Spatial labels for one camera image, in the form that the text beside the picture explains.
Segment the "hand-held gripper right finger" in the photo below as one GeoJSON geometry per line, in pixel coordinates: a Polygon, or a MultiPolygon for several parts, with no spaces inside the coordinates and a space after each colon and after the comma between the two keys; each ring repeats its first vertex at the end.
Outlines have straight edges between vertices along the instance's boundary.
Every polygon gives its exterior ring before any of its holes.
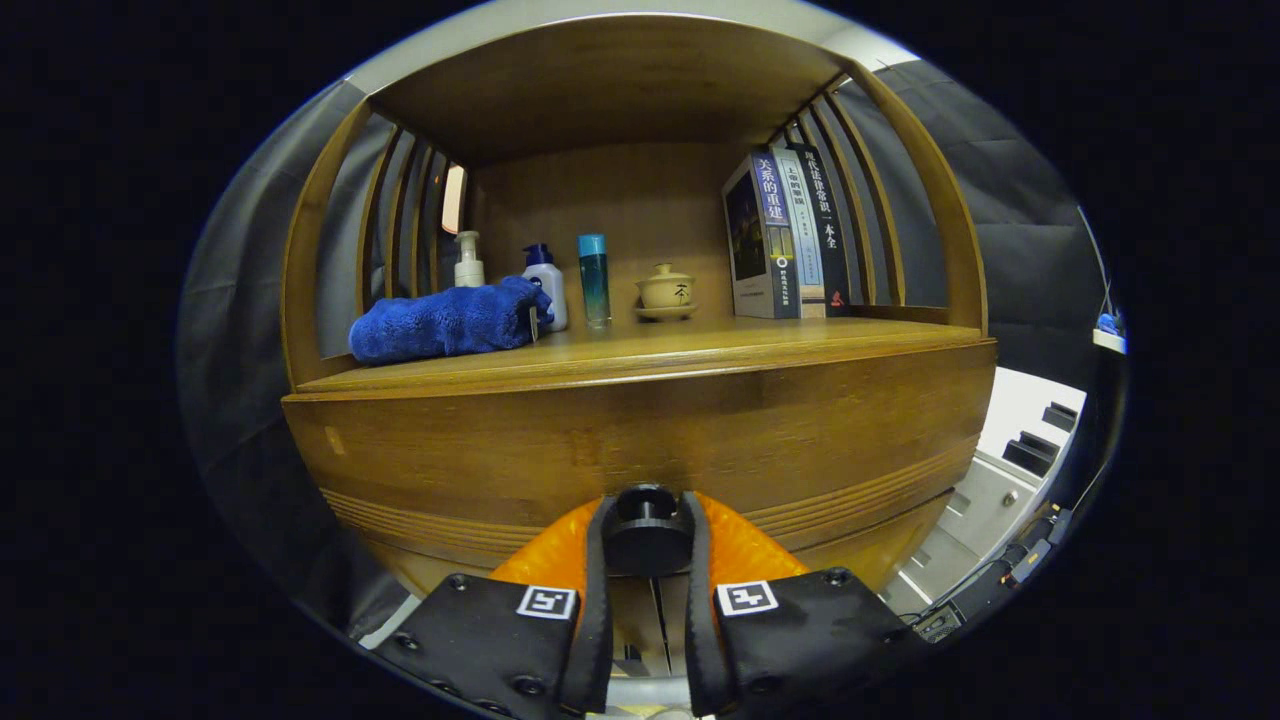
{"type": "Polygon", "coordinates": [[[684,493],[692,529],[685,650],[692,712],[850,717],[931,643],[850,569],[812,570],[727,505],[684,493]]]}

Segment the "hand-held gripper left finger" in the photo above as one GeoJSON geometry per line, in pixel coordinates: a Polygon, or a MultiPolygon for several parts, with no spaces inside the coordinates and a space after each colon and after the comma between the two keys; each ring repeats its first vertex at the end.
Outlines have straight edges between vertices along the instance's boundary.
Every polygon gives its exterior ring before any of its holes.
{"type": "Polygon", "coordinates": [[[448,575],[372,653],[483,716],[602,712],[613,653],[603,527],[613,507],[605,496],[567,512],[489,577],[448,575]]]}

